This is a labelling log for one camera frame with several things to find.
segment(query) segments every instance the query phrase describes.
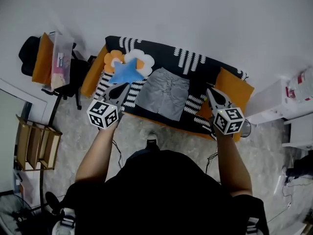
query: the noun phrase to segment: floor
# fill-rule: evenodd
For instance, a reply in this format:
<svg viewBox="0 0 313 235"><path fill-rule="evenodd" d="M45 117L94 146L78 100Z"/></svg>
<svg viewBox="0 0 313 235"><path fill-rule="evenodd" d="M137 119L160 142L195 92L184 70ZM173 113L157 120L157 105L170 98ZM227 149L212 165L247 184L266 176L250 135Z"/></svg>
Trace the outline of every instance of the floor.
<svg viewBox="0 0 313 235"><path fill-rule="evenodd" d="M87 153L98 130L91 126L86 110L90 99L82 97L82 110L76 109L75 98L62 100L56 113L54 126L63 132L57 156L55 170L44 174L44 191L51 191L62 196L74 183L79 163ZM135 151L145 147L147 134L154 130L158 134L161 149L181 152L197 163L205 171L207 157L216 151L216 142L172 130L158 124L125 115L114 135L123 161ZM248 138L237 143L238 150L251 175L253 194L263 200L268 227L271 234L302 219L312 206L313 184L307 186L284 187L279 182L283 165L291 165L292 158L305 155L304 151L281 147L281 142L288 139L288 127L282 120L277 120L253 127ZM119 171L119 154L113 147L108 177ZM209 165L208 174L219 181L218 157ZM296 179L292 185L309 184L309 179ZM288 209L292 194L292 204Z"/></svg>

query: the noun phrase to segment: blue cloth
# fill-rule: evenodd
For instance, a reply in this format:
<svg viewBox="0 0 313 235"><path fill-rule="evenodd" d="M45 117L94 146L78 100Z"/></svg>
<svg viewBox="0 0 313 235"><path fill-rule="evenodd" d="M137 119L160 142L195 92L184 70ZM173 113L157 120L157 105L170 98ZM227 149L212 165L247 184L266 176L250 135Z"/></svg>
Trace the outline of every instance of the blue cloth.
<svg viewBox="0 0 313 235"><path fill-rule="evenodd" d="M140 81L144 77L136 71L137 59L129 61L126 64L121 64L119 62L114 62L115 74L109 80L109 83L129 83L132 84L135 81Z"/></svg>

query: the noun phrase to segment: plastic bag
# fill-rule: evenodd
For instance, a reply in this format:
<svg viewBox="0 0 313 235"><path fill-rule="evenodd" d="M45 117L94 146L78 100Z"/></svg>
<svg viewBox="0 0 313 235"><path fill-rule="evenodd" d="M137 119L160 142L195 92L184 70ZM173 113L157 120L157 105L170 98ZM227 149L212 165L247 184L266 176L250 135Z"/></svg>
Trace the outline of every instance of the plastic bag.
<svg viewBox="0 0 313 235"><path fill-rule="evenodd" d="M52 55L52 90L69 84L73 43L74 39L72 37L56 33Z"/></svg>
<svg viewBox="0 0 313 235"><path fill-rule="evenodd" d="M309 101L313 98L313 68L307 68L288 83L288 97L295 101Z"/></svg>

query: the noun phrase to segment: wooden shelf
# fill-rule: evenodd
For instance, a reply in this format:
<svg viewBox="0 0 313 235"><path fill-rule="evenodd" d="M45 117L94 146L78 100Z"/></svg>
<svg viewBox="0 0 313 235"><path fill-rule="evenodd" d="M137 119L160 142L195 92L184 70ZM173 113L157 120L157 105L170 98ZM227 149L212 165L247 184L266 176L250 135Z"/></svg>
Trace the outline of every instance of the wooden shelf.
<svg viewBox="0 0 313 235"><path fill-rule="evenodd" d="M37 170L38 162L47 170L54 169L62 133L50 126L16 117L20 122L17 162L22 170L26 170L26 163Z"/></svg>

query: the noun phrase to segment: black shirt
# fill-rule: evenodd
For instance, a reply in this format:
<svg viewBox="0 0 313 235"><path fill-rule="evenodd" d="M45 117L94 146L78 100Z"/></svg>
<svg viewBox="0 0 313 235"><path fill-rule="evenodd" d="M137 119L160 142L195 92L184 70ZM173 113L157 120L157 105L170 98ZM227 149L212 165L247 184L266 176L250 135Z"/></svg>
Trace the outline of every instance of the black shirt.
<svg viewBox="0 0 313 235"><path fill-rule="evenodd" d="M76 235L268 234L260 199L231 197L190 158L168 150L128 160L105 183L71 185L62 204L75 210Z"/></svg>

